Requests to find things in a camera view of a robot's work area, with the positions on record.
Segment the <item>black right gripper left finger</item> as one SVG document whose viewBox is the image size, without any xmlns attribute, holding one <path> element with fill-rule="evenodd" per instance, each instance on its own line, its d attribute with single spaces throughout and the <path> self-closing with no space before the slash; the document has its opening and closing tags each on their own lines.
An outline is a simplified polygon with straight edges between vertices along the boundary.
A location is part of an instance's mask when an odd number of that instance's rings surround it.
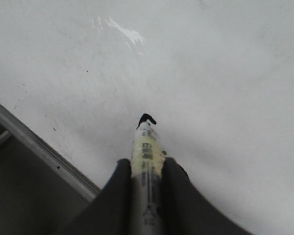
<svg viewBox="0 0 294 235">
<path fill-rule="evenodd" d="M 126 235 L 128 232 L 131 168 L 128 159 L 117 162 L 98 196 L 57 235 Z"/>
</svg>

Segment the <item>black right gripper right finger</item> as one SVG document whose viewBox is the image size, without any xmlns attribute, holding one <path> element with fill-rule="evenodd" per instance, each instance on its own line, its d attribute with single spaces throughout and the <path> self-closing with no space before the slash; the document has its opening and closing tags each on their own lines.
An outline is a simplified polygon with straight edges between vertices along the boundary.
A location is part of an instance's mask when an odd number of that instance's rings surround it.
<svg viewBox="0 0 294 235">
<path fill-rule="evenodd" d="M 206 200 L 174 158 L 164 161 L 160 189 L 166 234 L 250 234 Z"/>
</svg>

